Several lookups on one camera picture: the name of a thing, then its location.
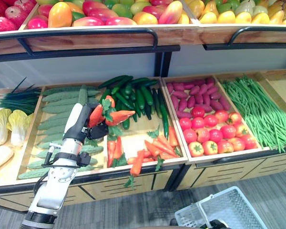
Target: carrot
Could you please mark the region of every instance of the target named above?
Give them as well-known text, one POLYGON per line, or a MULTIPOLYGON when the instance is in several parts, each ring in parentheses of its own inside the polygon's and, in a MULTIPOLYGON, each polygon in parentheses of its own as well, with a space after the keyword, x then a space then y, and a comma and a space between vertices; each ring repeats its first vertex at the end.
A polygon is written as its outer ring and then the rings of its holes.
POLYGON ((144 150, 138 151, 137 159, 135 160, 133 167, 130 169, 130 175, 136 177, 140 174, 143 158, 144 158, 144 150))
POLYGON ((115 107, 114 99, 113 99, 110 95, 106 96, 106 98, 105 98, 105 99, 109 99, 109 100, 110 100, 110 102, 111 102, 111 107, 115 107))
POLYGON ((148 151, 151 152, 152 156, 157 158, 158 155, 160 155, 161 150, 158 149, 157 147, 155 147, 152 143, 150 143, 149 141, 144 141, 145 142, 145 146, 148 149, 148 151))
POLYGON ((89 117, 88 127, 90 127, 90 128, 94 127, 99 123, 99 120, 102 117, 102 112, 103 112, 103 107, 101 104, 98 104, 89 117))
POLYGON ((114 154, 113 154, 113 158, 114 159, 119 159, 122 156, 122 140, 121 137, 118 136, 117 142, 116 142, 116 146, 115 146, 115 150, 114 150, 114 154))
POLYGON ((169 141, 170 141, 170 145, 172 147, 175 147, 178 145, 178 141, 177 141, 177 138, 176 138, 176 132, 174 130, 173 127, 168 127, 168 133, 169 133, 169 141))
POLYGON ((107 142, 107 149, 108 149, 108 162, 107 167, 110 168, 113 162, 113 154, 115 151, 115 141, 108 141, 107 142))
POLYGON ((119 123, 125 121, 127 118, 135 114, 135 111, 116 111, 111 112, 110 116, 112 117, 112 122, 106 120, 108 126, 118 125, 119 123))
POLYGON ((154 139, 153 140, 153 145, 155 147, 157 147, 158 149, 160 149, 163 152, 166 152, 170 155, 176 156, 175 152, 169 148, 167 148, 165 145, 163 145, 161 142, 159 142, 158 140, 154 139))

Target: shelf drawer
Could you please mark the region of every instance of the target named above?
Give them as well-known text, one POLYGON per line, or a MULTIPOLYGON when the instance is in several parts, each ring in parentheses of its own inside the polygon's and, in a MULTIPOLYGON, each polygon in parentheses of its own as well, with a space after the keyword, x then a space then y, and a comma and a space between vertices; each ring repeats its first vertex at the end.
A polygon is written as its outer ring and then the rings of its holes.
POLYGON ((196 180, 193 187, 216 185, 240 180, 263 160, 264 159, 259 159, 223 166, 207 167, 196 180))
POLYGON ((248 173, 243 179, 266 176, 286 170, 286 155, 267 158, 258 167, 248 173))

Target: red mango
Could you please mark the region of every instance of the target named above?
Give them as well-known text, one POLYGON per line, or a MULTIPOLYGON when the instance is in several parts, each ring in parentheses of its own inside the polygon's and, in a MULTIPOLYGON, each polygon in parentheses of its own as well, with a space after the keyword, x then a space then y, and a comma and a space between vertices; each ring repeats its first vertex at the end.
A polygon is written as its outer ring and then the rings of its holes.
POLYGON ((182 3, 180 1, 173 1, 165 9, 160 19, 159 24, 176 24, 182 14, 182 3))
POLYGON ((162 9, 160 7, 156 7, 156 6, 145 6, 143 8, 143 11, 146 13, 152 14, 153 16, 155 16, 159 20, 160 16, 164 12, 164 9, 162 9))
POLYGON ((108 9, 106 5, 98 1, 84 1, 84 3, 82 4, 82 11, 86 16, 89 16, 90 10, 97 8, 108 9))
POLYGON ((95 26, 95 25, 104 25, 104 22, 101 19, 95 17, 84 17, 74 21, 72 26, 76 27, 76 26, 95 26))
POLYGON ((150 3, 153 6, 157 6, 157 5, 168 5, 171 4, 173 2, 173 0, 150 0, 150 3))
POLYGON ((130 18, 124 17, 115 17, 109 18, 106 21, 106 25, 136 25, 135 21, 131 20, 130 18))
POLYGON ((113 10, 110 9, 92 9, 89 11, 89 17, 96 17, 101 19, 104 23, 110 18, 118 17, 119 15, 116 14, 113 10))

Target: orange carrot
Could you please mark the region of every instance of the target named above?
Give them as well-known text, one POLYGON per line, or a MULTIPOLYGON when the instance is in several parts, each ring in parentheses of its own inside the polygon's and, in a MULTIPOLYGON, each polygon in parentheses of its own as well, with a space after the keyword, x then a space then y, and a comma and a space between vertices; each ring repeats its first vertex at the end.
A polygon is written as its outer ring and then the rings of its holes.
POLYGON ((172 147, 175 147, 178 145, 178 141, 176 138, 176 132, 172 126, 168 127, 168 133, 169 133, 169 140, 170 140, 170 145, 172 147))

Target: wooden tray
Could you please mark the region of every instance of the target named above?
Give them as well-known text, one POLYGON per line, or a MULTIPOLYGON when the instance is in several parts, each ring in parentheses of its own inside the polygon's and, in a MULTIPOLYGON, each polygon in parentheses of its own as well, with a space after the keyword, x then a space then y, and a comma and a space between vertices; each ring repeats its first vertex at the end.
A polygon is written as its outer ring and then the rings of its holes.
MULTIPOLYGON (((185 76, 185 77, 163 78, 162 81, 163 81, 163 84, 166 85, 169 82, 189 82, 189 81, 192 81, 194 78, 195 79, 204 79, 204 78, 207 78, 207 77, 213 77, 213 76, 212 75, 204 75, 204 76, 201 76, 201 75, 195 76, 195 75, 193 75, 193 76, 185 76)), ((231 108, 230 108, 230 110, 228 112, 238 112, 237 108, 234 106, 233 102, 227 96, 227 94, 225 93, 225 91, 224 91, 223 87, 221 86, 221 84, 219 83, 219 81, 215 77, 213 77, 213 78, 215 79, 215 85, 218 87, 219 92, 222 94, 222 96, 225 96, 225 98, 227 99, 227 101, 231 105, 231 108)), ((243 150, 243 151, 226 153, 226 154, 216 154, 216 155, 211 155, 211 156, 192 157, 191 154, 190 154, 189 148, 187 146, 187 143, 185 141, 185 138, 184 138, 181 126, 180 126, 179 121, 178 121, 177 114, 176 114, 176 112, 174 110, 174 106, 173 106, 172 100, 170 98, 170 95, 169 95, 169 92, 168 92, 168 89, 167 89, 166 86, 165 86, 165 92, 166 92, 167 100, 168 100, 169 105, 170 105, 170 111, 173 114, 173 117, 174 117, 174 120, 176 122, 179 134, 181 135, 182 144, 183 144, 183 146, 185 148, 185 153, 186 153, 186 155, 188 157, 187 164, 211 162, 211 161, 215 161, 217 159, 220 159, 220 158, 223 158, 223 157, 227 157, 227 156, 243 155, 243 154, 258 152, 258 151, 262 150, 261 146, 258 144, 258 148, 256 148, 256 149, 249 149, 249 150, 243 150)), ((244 119, 242 119, 242 123, 247 127, 247 129, 249 131, 249 134, 253 135, 251 130, 250 130, 250 128, 245 123, 244 119)))

